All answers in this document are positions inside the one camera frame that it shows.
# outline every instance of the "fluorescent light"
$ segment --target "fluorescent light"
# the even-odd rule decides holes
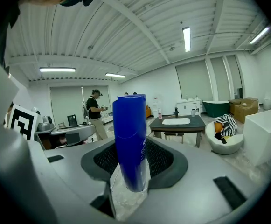
[[[75,72],[71,67],[41,67],[40,72]]]
[[[264,35],[267,31],[269,30],[269,28],[265,28],[263,31],[261,31],[255,38],[253,38],[249,43],[253,44],[255,43],[262,35]]]
[[[183,28],[183,35],[184,35],[184,43],[185,43],[185,52],[190,51],[191,44],[190,44],[190,28]]]
[[[126,76],[123,76],[123,75],[112,74],[112,73],[106,73],[105,75],[107,77],[120,77],[120,78],[125,78],[126,77]]]

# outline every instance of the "sink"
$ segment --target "sink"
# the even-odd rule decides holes
[[[179,118],[179,119],[165,119],[162,122],[163,125],[187,125],[190,124],[190,119],[188,118]]]

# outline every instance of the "table leg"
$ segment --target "table leg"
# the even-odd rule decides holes
[[[154,131],[154,137],[161,139],[161,132]]]
[[[200,147],[201,138],[202,138],[202,133],[201,132],[197,132],[195,146],[198,147],[198,148]]]

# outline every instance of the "blue bottle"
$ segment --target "blue bottle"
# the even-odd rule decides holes
[[[113,126],[125,184],[141,192],[146,183],[146,96],[118,97],[113,102]]]

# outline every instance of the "black and white striped fabric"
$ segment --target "black and white striped fabric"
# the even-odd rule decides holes
[[[234,118],[229,114],[215,118],[214,123],[222,124],[223,129],[220,131],[222,137],[233,136],[237,132],[237,124]]]

